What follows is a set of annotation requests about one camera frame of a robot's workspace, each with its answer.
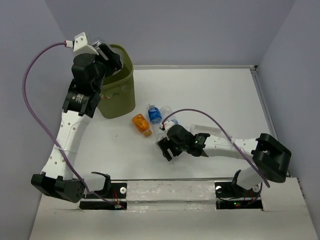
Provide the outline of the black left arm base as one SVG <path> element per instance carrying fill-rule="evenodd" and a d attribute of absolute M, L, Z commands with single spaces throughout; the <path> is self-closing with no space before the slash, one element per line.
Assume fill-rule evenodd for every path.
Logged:
<path fill-rule="evenodd" d="M 127 209 L 127 183 L 112 181 L 108 193 L 98 193 L 103 199 L 95 194 L 84 195 L 79 202 L 81 210 L 108 210 L 122 211 Z"/>

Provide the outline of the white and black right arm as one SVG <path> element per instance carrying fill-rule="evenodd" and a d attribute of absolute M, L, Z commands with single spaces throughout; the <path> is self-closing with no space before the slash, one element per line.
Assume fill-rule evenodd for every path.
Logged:
<path fill-rule="evenodd" d="M 156 144 L 167 161 L 183 152 L 193 157 L 247 161 L 249 167 L 238 170 L 230 183 L 235 196 L 242 196 L 261 183 L 284 183 L 292 156 L 288 148 L 267 133 L 258 138 L 232 139 L 206 132 L 192 134 L 178 124 L 166 129 L 165 136 Z"/>

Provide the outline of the grey cap clear bottle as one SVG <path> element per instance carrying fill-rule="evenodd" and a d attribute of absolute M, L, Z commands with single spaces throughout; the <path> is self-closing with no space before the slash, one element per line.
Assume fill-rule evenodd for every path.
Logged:
<path fill-rule="evenodd" d="M 107 43 L 97 40 L 92 46 L 98 52 L 96 59 L 106 66 L 110 75 L 122 68 L 120 56 Z"/>

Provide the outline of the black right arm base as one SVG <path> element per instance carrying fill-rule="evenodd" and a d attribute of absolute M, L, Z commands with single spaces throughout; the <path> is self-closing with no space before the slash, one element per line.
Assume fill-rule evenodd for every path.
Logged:
<path fill-rule="evenodd" d="M 261 186 L 246 190 L 230 181 L 214 183 L 217 210 L 263 209 Z"/>

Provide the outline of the red cap clear bottle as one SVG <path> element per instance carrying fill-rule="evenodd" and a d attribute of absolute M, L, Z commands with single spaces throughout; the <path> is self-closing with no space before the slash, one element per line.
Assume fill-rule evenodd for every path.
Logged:
<path fill-rule="evenodd" d="M 114 96 L 116 96 L 116 94 L 114 93 L 114 92 L 107 92 L 107 93 L 101 93 L 100 94 L 100 97 L 101 97 L 101 99 L 103 99 L 103 100 L 108 100 L 108 99 L 111 99 L 111 98 L 113 98 Z"/>

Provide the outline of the orange label plastic bottle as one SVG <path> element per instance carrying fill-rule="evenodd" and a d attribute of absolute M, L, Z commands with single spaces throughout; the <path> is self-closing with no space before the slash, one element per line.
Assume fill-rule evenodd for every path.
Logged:
<path fill-rule="evenodd" d="M 148 121 L 141 113 L 132 118 L 132 123 L 145 137 L 149 137 L 152 134 Z"/>

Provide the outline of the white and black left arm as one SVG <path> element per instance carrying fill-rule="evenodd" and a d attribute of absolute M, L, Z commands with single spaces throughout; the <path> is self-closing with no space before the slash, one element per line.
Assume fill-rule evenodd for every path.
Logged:
<path fill-rule="evenodd" d="M 31 178 L 31 184 L 43 195 L 77 203 L 84 195 L 94 195 L 104 201 L 110 194 L 112 184 L 108 174 L 93 171 L 81 177 L 74 164 L 83 134 L 101 100 L 104 79 L 122 67 L 120 55 L 105 43 L 96 43 L 93 49 L 76 54 L 57 136 L 29 110 L 53 141 L 47 163 Z"/>

